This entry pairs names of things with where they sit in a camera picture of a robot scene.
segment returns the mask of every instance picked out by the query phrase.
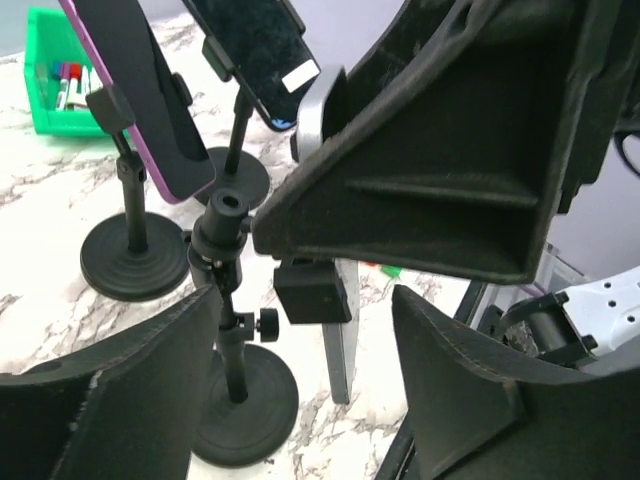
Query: black plastic panel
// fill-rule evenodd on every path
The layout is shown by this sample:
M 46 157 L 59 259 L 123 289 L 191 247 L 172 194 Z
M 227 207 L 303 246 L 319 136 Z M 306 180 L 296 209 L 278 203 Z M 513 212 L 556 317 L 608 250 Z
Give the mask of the black plastic panel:
M 220 323 L 211 312 L 221 310 L 217 289 L 202 288 L 93 345 L 0 376 L 0 478 L 184 479 Z
M 352 319 L 344 283 L 332 261 L 284 259 L 273 272 L 273 288 L 292 325 Z
M 393 320 L 418 478 L 637 477 L 639 369 L 594 377 L 531 358 L 404 286 Z
M 257 251 L 533 280 L 561 198 L 599 172 L 638 63 L 623 18 L 637 8 L 405 2 L 349 77 L 351 123 L 256 216 Z
M 471 282 L 453 319 L 470 325 L 487 285 Z M 405 416 L 387 454 L 376 473 L 375 480 L 420 480 L 418 461 L 415 458 L 413 430 L 409 417 Z

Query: marker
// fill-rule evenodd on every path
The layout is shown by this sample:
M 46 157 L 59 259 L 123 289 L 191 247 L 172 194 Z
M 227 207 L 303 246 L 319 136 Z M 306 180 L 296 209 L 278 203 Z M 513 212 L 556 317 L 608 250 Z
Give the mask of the marker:
M 82 78 L 80 80 L 80 93 L 83 97 L 91 93 L 91 80 L 89 79 L 89 69 L 86 65 L 82 66 Z
M 56 98 L 56 111 L 62 112 L 67 106 L 67 96 L 69 95 L 69 80 L 71 78 L 71 66 L 63 63 L 60 67 L 60 89 Z
M 67 107 L 76 112 L 88 110 L 86 97 L 80 93 L 69 92 L 67 95 Z
M 95 68 L 91 69 L 91 73 L 89 74 L 89 83 L 92 92 L 95 92 L 96 90 L 100 90 L 102 88 L 102 81 L 100 80 L 98 72 L 96 72 Z
M 380 270 L 387 274 L 391 278 L 399 278 L 402 273 L 402 269 L 399 267 L 392 267 L 390 265 L 380 265 Z
M 51 68 L 51 76 L 54 78 L 54 80 L 60 80 L 61 68 L 62 68 L 62 65 L 60 64 L 60 62 L 58 61 L 53 62 L 53 67 Z
M 69 91 L 67 93 L 67 108 L 73 110 L 73 104 L 69 101 L 69 99 L 74 99 L 78 95 L 78 90 L 80 86 L 80 77 L 82 76 L 82 65 L 79 63 L 72 63 L 69 69 Z

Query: round weighted base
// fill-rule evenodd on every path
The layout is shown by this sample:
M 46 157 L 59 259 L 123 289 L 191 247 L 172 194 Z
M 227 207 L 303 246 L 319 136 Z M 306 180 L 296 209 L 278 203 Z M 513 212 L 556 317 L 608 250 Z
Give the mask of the round weighted base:
M 87 283 L 105 297 L 145 302 L 175 290 L 189 273 L 182 229 L 168 218 L 146 214 L 149 247 L 129 250 L 123 213 L 107 218 L 89 232 L 80 251 Z
M 193 452 L 213 465 L 238 468 L 269 458 L 296 423 L 298 386 L 289 367 L 252 344 L 245 346 L 244 358 L 249 397 L 240 404 L 229 399 L 219 354 L 211 364 Z
M 224 165 L 227 162 L 228 150 L 227 147 L 216 147 L 208 150 L 209 157 L 216 166 L 217 176 L 213 184 L 206 190 L 196 194 L 196 200 L 202 205 L 206 205 L 213 192 L 228 187 L 240 193 L 249 202 L 249 208 L 259 207 L 267 198 L 271 185 L 266 167 L 256 157 L 243 151 L 240 154 L 236 173 L 225 173 Z

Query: green plastic bin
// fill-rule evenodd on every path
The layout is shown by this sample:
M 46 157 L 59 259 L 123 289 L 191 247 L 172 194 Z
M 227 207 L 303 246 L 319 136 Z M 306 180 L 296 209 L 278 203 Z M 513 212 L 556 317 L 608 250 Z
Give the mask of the green plastic bin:
M 31 8 L 24 81 L 36 133 L 67 137 L 105 136 L 89 111 L 56 112 L 60 82 L 51 76 L 55 61 L 91 65 L 63 11 Z

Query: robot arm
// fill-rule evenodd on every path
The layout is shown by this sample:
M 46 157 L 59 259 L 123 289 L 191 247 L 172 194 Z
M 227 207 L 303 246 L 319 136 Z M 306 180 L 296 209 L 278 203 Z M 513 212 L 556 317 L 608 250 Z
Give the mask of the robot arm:
M 640 335 L 640 267 L 561 292 L 562 310 L 579 338 L 591 337 L 600 358 Z
M 640 335 L 640 267 L 514 304 L 492 333 L 526 323 L 539 358 L 584 365 Z

